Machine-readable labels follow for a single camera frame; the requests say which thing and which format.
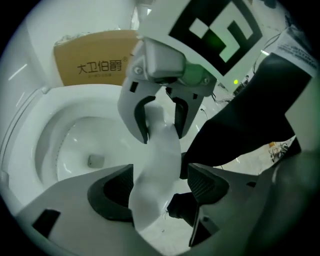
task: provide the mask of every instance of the white wall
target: white wall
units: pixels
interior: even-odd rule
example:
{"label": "white wall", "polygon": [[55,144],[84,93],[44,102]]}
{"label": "white wall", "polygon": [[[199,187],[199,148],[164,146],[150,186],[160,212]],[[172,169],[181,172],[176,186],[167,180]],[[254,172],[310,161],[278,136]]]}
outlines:
{"label": "white wall", "polygon": [[[267,40],[279,34],[286,28],[286,10],[278,2],[276,2],[276,8],[271,9],[265,6],[263,1],[253,0],[252,8],[259,18],[264,36]],[[274,45],[275,44],[272,44],[265,51],[270,53]]]}
{"label": "white wall", "polygon": [[53,47],[65,35],[130,29],[135,0],[42,0],[26,17],[34,51],[52,87],[62,86]]}
{"label": "white wall", "polygon": [[148,8],[150,6],[147,6],[147,5],[142,5],[142,4],[139,4],[137,6],[137,10],[138,10],[138,17],[139,17],[139,22],[143,22],[144,19],[147,17],[148,15]]}
{"label": "white wall", "polygon": [[13,118],[21,111],[22,105],[34,91],[45,85],[45,80],[46,76],[34,52],[26,23],[22,22],[0,58],[1,166],[7,147],[3,139],[5,136],[9,138],[8,128],[13,125]]}

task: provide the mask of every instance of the floor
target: floor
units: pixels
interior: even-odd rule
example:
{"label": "floor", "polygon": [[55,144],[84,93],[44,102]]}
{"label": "floor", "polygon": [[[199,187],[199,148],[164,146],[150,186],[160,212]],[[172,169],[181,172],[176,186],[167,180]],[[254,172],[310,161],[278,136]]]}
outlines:
{"label": "floor", "polygon": [[[221,103],[216,103],[212,97],[207,97],[201,105],[201,111],[205,112],[208,119],[228,104],[227,102],[223,102],[223,99],[233,97],[219,86],[216,86],[214,94],[216,95],[216,101]],[[293,138],[287,141],[287,144],[290,145],[292,140]],[[274,164],[271,152],[272,149],[277,151],[279,147],[279,142],[271,145],[267,144],[253,152],[241,155],[222,166],[216,166],[216,168],[236,173],[259,175],[263,170],[268,169]],[[189,191],[190,188],[186,180],[179,180],[177,182],[176,193],[182,194]],[[189,240],[192,232],[193,228],[184,220],[172,218],[167,213],[164,213],[151,226],[142,231],[140,235],[163,255],[174,256],[190,249]]]}

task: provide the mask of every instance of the toilet seat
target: toilet seat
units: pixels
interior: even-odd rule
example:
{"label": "toilet seat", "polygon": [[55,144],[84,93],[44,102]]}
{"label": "toilet seat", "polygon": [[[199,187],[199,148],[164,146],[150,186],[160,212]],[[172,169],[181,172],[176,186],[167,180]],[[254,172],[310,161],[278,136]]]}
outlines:
{"label": "toilet seat", "polygon": [[21,128],[19,129],[12,150],[8,153],[9,160],[7,172],[9,174],[9,188],[23,206],[39,196],[48,185],[40,180],[36,170],[36,147],[46,125],[54,116],[64,109],[85,102],[105,103],[108,109],[80,109],[69,125],[81,117],[107,117],[120,120],[117,110],[117,100],[121,91],[120,86],[108,84],[87,84],[68,87],[58,87],[49,90],[42,95],[35,106],[27,113]]}

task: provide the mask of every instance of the white toilet bowl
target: white toilet bowl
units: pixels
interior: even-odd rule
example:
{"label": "white toilet bowl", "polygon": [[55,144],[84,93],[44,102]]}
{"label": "white toilet bowl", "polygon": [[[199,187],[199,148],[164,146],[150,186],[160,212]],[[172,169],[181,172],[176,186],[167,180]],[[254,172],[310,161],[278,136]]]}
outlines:
{"label": "white toilet bowl", "polygon": [[[88,84],[43,91],[35,93],[14,126],[2,164],[9,189],[22,206],[63,179],[124,164],[142,169],[148,145],[136,140],[120,118],[120,86]],[[198,117],[199,123],[205,121]],[[196,133],[194,127],[185,141],[190,144]]]}

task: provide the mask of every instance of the printed logo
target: printed logo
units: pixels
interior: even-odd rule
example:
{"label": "printed logo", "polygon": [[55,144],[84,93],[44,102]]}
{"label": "printed logo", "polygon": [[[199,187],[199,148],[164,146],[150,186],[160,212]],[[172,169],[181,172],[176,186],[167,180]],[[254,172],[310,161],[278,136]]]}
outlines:
{"label": "printed logo", "polygon": [[242,0],[191,0],[169,33],[223,76],[262,38]]}

